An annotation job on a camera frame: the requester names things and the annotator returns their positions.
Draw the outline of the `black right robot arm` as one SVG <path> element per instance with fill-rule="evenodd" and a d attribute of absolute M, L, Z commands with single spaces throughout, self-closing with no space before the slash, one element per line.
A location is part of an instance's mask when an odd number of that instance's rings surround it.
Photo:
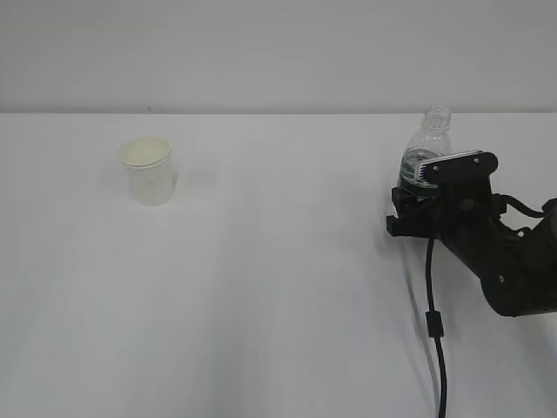
<path fill-rule="evenodd" d="M 480 280 L 490 307 L 502 316 L 556 310 L 556 213 L 520 233 L 500 219 L 506 196 L 487 179 L 441 185 L 420 199 L 394 187 L 396 210 L 386 220 L 393 237 L 436 239 Z"/>

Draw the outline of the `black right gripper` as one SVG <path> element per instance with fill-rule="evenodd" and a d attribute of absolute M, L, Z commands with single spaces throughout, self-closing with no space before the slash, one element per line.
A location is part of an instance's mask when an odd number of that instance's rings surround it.
<path fill-rule="evenodd" d="M 489 306 L 501 316 L 540 312 L 527 280 L 533 275 L 518 253 L 520 232 L 500 220 L 507 207 L 529 218 L 540 213 L 516 198 L 492 193 L 487 179 L 440 185 L 416 194 L 403 187 L 391 190 L 398 216 L 386 217 L 393 237 L 431 238 L 440 216 L 438 238 L 480 280 Z M 432 208 L 438 200 L 439 209 Z"/>

